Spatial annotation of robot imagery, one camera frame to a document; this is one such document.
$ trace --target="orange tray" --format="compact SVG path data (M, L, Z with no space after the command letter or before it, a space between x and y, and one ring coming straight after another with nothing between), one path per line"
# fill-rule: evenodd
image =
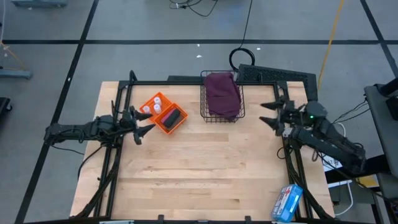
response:
M155 97L159 97L160 100L162 101L162 106L160 106L160 107L162 108L162 112L161 112L160 114L157 114L157 113L155 112L155 110L154 110L154 106L155 106L155 101L154 101L154 99L155 99ZM144 112L144 107L145 107L145 106L149 106L149 108L150 108L150 113L153 114L153 116L150 117L149 119L150 119L152 122L155 122L155 119L156 119L159 115L161 115L171 104L172 104L172 102L171 102L165 95L163 95L163 93L158 92L158 93L156 93L151 99L149 99L146 103L144 103L144 105L142 105L139 109L141 110L142 113L145 113L145 112Z
M181 112L181 115L180 115L180 116L182 116L183 118L182 118L182 120L181 120L176 126L174 126L173 129L168 130L168 129L163 125L163 123L161 122L161 120L162 120L162 118L163 118L164 116L166 116L167 113L169 113L172 109L177 109L177 110L179 110L179 111ZM171 133L173 133L174 130L176 130L176 129L187 119L187 117L188 117L188 114L187 114L183 109L181 109L181 107L179 107L178 104L172 103L166 110L162 110L162 112L161 112L160 115L156 116L156 118L155 118L155 124L156 124L158 127L160 127L161 130L163 130L164 133L166 133L166 134L171 134Z

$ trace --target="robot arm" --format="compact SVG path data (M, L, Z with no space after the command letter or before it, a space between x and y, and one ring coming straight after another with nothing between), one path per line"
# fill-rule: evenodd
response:
M273 103L263 103L262 106L279 111L276 119L260 119L275 130L277 136L283 135L288 139L293 148L310 146L336 159L353 174L363 171L365 150L337 132L334 125L326 119L326 109L318 102L310 101L295 109L294 101L285 102L280 99Z
M142 121L150 118L151 114L142 114L135 110L133 106L122 112L122 118L114 122L112 115L104 115L83 125L62 125L52 124L45 130L44 141L53 145L65 140L96 140L101 143L113 142L116 136L133 133L137 145L142 144L141 138L144 137L155 125L139 127L137 120Z

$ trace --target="white cup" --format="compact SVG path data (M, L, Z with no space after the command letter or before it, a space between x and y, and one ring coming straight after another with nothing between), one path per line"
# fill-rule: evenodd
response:
M162 112L162 108L160 107L160 105L155 105L154 106L154 110L157 114L160 114Z
M143 110L144 110L144 113L150 113L150 107L149 106L144 106Z
M162 106L162 101L160 100L159 97L155 97L155 98L154 98L154 101L155 101L155 104L157 104L157 105L159 105L159 106Z

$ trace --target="yellow cable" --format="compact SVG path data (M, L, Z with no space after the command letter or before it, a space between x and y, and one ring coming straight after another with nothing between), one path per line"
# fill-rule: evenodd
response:
M337 21L340 17L340 11L343 8L343 4L344 4L344 0L340 1L340 5L338 6L338 10L337 10L337 14L335 17L335 22L333 23L333 28L331 30L331 35L330 35L330 39L329 39L329 44L328 44L328 50L326 50L326 55L325 58L323 59L323 63L322 63L322 68L321 68L321 72L319 74L319 79L318 79L318 91L321 88L321 83L322 83L322 77L323 77L323 70L325 69L325 64L326 61L328 60L328 56L329 56L329 52L330 52L330 47L331 47L331 42L333 41L333 38L335 37L335 32L336 32L336 26L337 26Z
M23 61L22 61L21 59L19 59L19 57L17 57L17 55L16 55L14 52L12 52L12 51L9 49L8 46L4 45L4 43L0 42L0 44L4 47L5 50L7 50L7 51L11 54L11 56L12 56L13 58L15 58L15 59L18 61L19 65L22 67L22 70L25 70L25 69L26 69L26 66L25 66L25 64L23 63Z

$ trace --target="black clamp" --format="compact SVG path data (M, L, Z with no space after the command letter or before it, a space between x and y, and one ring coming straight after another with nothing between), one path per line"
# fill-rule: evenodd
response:
M276 81L278 88L283 89L284 93L287 92L287 82L286 81Z
M130 70L129 80L128 81L120 81L118 90L121 90L130 85L133 85L134 82L136 82L136 81L138 81L136 74L132 70Z
M157 224L164 224L164 215L157 216Z
M251 224L251 216L247 215L244 217L244 224Z

